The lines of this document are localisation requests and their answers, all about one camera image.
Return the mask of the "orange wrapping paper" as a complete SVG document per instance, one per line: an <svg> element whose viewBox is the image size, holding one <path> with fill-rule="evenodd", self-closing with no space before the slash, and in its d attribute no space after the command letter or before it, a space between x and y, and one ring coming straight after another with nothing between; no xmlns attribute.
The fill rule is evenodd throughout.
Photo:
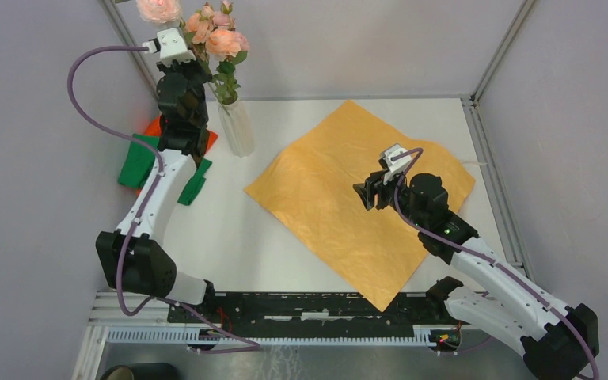
<svg viewBox="0 0 608 380"><path fill-rule="evenodd" d="M421 147L411 174L440 177L458 211L474 176L451 152L467 137L456 99L391 100L370 111L345 101L286 147L246 193L378 310L400 291L425 291L451 268L428 254L416 231L390 210L367 211L353 185L379 170L394 144Z"/></svg>

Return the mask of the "pink artificial flower bouquet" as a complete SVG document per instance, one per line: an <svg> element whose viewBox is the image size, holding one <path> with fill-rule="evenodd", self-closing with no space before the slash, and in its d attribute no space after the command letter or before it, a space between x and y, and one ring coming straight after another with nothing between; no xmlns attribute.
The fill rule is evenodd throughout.
<svg viewBox="0 0 608 380"><path fill-rule="evenodd" d="M163 25L178 22L182 17L179 0L136 0L139 16L147 22Z"/></svg>

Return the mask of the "cream printed ribbon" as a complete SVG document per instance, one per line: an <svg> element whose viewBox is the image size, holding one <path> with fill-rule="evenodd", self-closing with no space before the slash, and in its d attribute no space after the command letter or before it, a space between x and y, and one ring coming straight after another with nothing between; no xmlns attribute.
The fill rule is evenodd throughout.
<svg viewBox="0 0 608 380"><path fill-rule="evenodd" d="M488 165L487 162L484 161L460 161L460 163L465 167L477 167L482 168Z"/></svg>

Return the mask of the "single artificial flower stem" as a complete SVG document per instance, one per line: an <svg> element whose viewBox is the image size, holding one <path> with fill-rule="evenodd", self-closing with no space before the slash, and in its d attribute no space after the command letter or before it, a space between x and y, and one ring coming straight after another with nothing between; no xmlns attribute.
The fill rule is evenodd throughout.
<svg viewBox="0 0 608 380"><path fill-rule="evenodd" d="M215 30L214 15L215 10L212 5L206 2L200 10L194 12L184 26L184 37L188 48L209 75L211 75L210 56L206 49L206 42Z"/></svg>

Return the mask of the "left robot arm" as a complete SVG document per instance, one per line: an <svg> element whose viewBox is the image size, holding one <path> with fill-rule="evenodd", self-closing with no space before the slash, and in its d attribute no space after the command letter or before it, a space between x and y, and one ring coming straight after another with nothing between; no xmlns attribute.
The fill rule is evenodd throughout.
<svg viewBox="0 0 608 380"><path fill-rule="evenodd" d="M208 295L212 284L183 273L163 245L173 210L207 151L204 85L210 76L194 59L159 63L158 69L161 136L147 148L154 164L133 207L114 231L99 234L96 249L112 289L187 303L188 314L204 323L217 312Z"/></svg>

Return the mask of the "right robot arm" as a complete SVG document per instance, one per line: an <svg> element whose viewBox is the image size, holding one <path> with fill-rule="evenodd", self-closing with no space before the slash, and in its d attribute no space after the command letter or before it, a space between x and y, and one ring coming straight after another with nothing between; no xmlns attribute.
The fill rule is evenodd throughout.
<svg viewBox="0 0 608 380"><path fill-rule="evenodd" d="M586 367L599 378L599 320L580 303L570 306L531 282L501 258L467 221L448 205L443 181L430 173L385 181L387 170L354 184L367 210L392 207L418 231L423 247L481 285L482 296L447 276L426 293L427 316L472 325L516 352L538 379L574 379Z"/></svg>

